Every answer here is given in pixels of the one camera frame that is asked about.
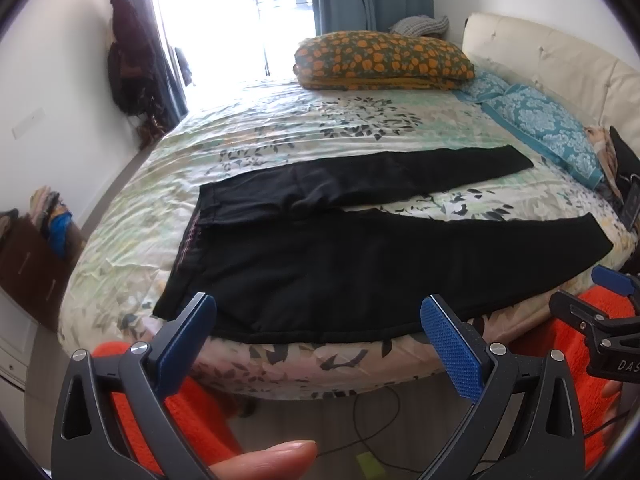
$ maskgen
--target pillow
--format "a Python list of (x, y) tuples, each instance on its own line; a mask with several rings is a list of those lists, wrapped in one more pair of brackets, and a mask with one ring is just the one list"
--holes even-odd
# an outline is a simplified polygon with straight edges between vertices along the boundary
[(402, 36), (429, 36), (431, 34), (443, 35), (449, 28), (449, 19), (443, 16), (437, 20), (424, 14), (420, 16), (409, 16), (397, 22), (389, 31)]
[(454, 90), (474, 77), (474, 66), (447, 41), (363, 30), (303, 41), (293, 72), (307, 89)]
[(513, 85), (504, 95), (482, 103), (482, 110), (589, 189), (602, 180), (600, 163), (582, 124), (535, 88)]
[(476, 77), (464, 83), (455, 94), (463, 102), (481, 103), (504, 94), (508, 88), (509, 83), (504, 79), (476, 67)]

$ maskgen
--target drawer handle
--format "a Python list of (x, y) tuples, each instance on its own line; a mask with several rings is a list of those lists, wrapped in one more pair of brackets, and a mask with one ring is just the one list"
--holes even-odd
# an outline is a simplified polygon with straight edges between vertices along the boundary
[(27, 253), (26, 256), (24, 257), (24, 261), (22, 262), (22, 265), (20, 266), (20, 270), (18, 270), (18, 275), (22, 274), (22, 271), (24, 270), (24, 267), (26, 266), (27, 262), (29, 261), (29, 258), (31, 258), (31, 253)]
[(56, 280), (51, 280), (51, 287), (49, 289), (49, 293), (47, 294), (47, 297), (45, 298), (44, 301), (49, 301), (49, 298), (51, 297), (51, 294), (53, 293), (53, 288), (56, 286)]

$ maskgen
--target teal patterned pillowcase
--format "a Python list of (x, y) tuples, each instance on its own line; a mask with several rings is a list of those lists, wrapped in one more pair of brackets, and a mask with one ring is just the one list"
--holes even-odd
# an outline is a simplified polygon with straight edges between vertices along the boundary
[(589, 189), (602, 180), (602, 168), (580, 121), (535, 88), (513, 85), (504, 95), (483, 102), (482, 110)]
[(454, 93), (462, 102), (481, 103), (504, 94), (508, 88), (509, 83), (504, 79), (476, 67), (476, 77), (464, 83), (460, 90), (456, 90)]

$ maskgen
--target hand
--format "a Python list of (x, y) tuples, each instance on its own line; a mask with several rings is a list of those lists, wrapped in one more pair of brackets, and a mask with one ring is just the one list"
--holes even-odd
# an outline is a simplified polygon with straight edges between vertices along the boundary
[[(604, 388), (602, 389), (602, 397), (604, 397), (605, 399), (609, 399), (610, 397), (617, 395), (621, 390), (622, 390), (622, 383), (619, 383), (617, 381), (609, 381), (607, 384), (605, 384)], [(605, 424), (606, 422), (609, 422), (613, 417), (615, 417), (618, 414), (619, 405), (620, 405), (620, 398), (616, 399), (616, 401), (612, 403), (612, 405), (609, 407), (607, 412), (604, 414), (604, 417), (602, 418), (603, 424)], [(607, 446), (611, 444), (614, 427), (615, 425), (613, 424), (611, 426), (607, 426), (604, 430), (602, 430), (602, 440)]]
[(212, 465), (220, 480), (299, 480), (316, 459), (313, 440), (285, 442)]

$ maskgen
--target screw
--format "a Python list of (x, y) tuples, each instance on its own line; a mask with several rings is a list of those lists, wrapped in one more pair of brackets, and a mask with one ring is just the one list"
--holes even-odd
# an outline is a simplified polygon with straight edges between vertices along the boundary
[(131, 345), (131, 353), (132, 354), (143, 354), (144, 352), (146, 352), (146, 349), (149, 348), (148, 343), (145, 343), (144, 341), (138, 341), (137, 343), (133, 343), (133, 345)]
[(71, 356), (71, 358), (74, 361), (82, 361), (82, 359), (84, 359), (85, 357), (86, 357), (86, 350), (83, 350), (83, 349), (76, 350), (74, 354)]
[(559, 350), (552, 350), (551, 351), (551, 358), (554, 361), (562, 362), (562, 361), (564, 361), (564, 354)]
[(495, 355), (505, 355), (507, 353), (507, 347), (502, 343), (491, 343), (489, 350)]

